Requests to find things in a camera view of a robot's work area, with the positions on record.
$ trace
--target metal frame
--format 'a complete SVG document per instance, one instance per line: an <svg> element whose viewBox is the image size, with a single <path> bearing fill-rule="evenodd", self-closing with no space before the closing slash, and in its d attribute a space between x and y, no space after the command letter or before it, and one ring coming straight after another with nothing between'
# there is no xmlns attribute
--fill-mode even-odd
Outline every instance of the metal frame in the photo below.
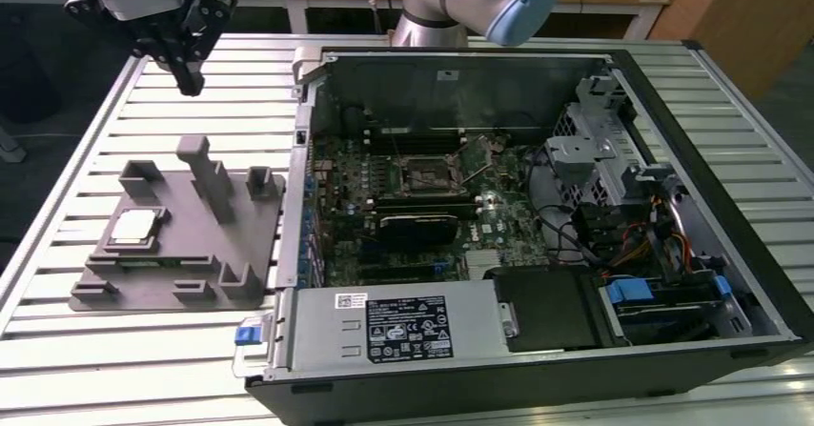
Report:
<svg viewBox="0 0 814 426"><path fill-rule="evenodd" d="M54 233L66 218L66 208L62 204L66 198L75 193L76 177L87 172L91 165L88 158L94 157L98 152L96 140L104 132L108 119L116 115L124 105L126 95L136 83L134 76L139 74L146 64L147 61L132 57L127 59L124 69L114 82L114 88L104 102L102 102L96 117L86 130L79 145L76 145L76 150L54 185L54 190L42 204L38 217L0 276L0 304L3 305L20 301L28 287L28 281L38 271L36 266L30 264L30 260L32 257L42 255L42 251L52 243ZM11 307L3 307L0 310L0 330L5 330L12 319L12 312Z"/></svg>
<svg viewBox="0 0 814 426"><path fill-rule="evenodd" d="M128 63L55 190L0 277L0 416L4 424L234 424L280 426L231 373L234 328L255 313L74 313L70 288L122 190L111 177L126 158L174 166L176 136L206 133L227 167L287 172L295 101L291 58L300 46L386 46L362 35L228 34L204 64L207 88L183 98L152 63ZM814 186L799 160L725 79L678 42L541 40L530 48L634 55L723 187L803 298L814 304ZM471 47L491 47L471 38ZM655 134L641 127L657 159ZM263 358L247 347L250 361ZM603 426L810 422L810 358L749 369L687 394L487 414L416 418L412 424Z"/></svg>
<svg viewBox="0 0 814 426"><path fill-rule="evenodd" d="M8 4L64 4L67 0L0 0ZM291 33L308 33L308 8L323 9L368 9L367 0L239 0L238 7L279 7L288 13ZM379 9L388 7L386 0L378 0ZM402 1L394 0L394 7L400 10ZM647 38L653 26L662 12L662 4L557 4L554 13L589 13L589 14L630 14L635 18L625 32L625 40L643 40Z"/></svg>

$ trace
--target warning label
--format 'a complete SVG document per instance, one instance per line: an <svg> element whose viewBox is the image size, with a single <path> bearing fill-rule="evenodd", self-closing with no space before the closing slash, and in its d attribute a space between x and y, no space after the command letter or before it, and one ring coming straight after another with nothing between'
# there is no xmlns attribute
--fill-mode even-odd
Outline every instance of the warning label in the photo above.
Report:
<svg viewBox="0 0 814 426"><path fill-rule="evenodd" d="M370 300L366 315L367 359L374 364L453 357L442 295Z"/></svg>

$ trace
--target blue tab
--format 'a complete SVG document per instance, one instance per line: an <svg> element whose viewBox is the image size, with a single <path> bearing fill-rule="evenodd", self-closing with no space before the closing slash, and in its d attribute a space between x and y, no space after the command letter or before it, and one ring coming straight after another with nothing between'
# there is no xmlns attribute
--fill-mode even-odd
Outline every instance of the blue tab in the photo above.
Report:
<svg viewBox="0 0 814 426"><path fill-rule="evenodd" d="M727 297L733 294L733 287L729 285L729 280L722 275L715 275L715 286L718 291L723 297Z"/></svg>
<svg viewBox="0 0 814 426"><path fill-rule="evenodd" d="M609 292L609 299L611 304L618 304L625 300L625 297L622 296L622 290L619 289L619 285L617 285L615 282L606 287L606 291Z"/></svg>
<svg viewBox="0 0 814 426"><path fill-rule="evenodd" d="M623 278L615 280L607 287L610 303L618 304L629 300L651 300L653 292L643 278Z"/></svg>
<svg viewBox="0 0 814 426"><path fill-rule="evenodd" d="M244 345L259 345L263 343L259 337L259 326L247 326L238 328L234 335L234 344L239 347Z"/></svg>

